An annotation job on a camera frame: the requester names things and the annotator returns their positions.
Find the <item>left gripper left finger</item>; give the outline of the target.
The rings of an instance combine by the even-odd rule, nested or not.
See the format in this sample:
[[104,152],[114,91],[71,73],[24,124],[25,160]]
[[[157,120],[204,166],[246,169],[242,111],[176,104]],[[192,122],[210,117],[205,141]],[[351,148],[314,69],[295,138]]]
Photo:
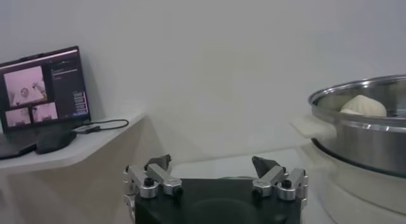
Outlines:
[[162,189],[164,195],[178,199],[183,195],[182,180],[172,177],[169,172],[169,154],[151,158],[142,168],[127,165],[123,171],[123,192],[126,197],[136,196],[143,199],[153,199]]

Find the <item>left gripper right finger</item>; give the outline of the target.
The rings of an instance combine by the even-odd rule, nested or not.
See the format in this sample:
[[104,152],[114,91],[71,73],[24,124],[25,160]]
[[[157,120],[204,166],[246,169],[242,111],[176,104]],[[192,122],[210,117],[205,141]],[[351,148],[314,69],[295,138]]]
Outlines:
[[258,156],[252,157],[258,178],[252,181],[252,195],[260,201],[276,193],[282,201],[308,200],[308,174],[304,169],[292,171],[274,160]]

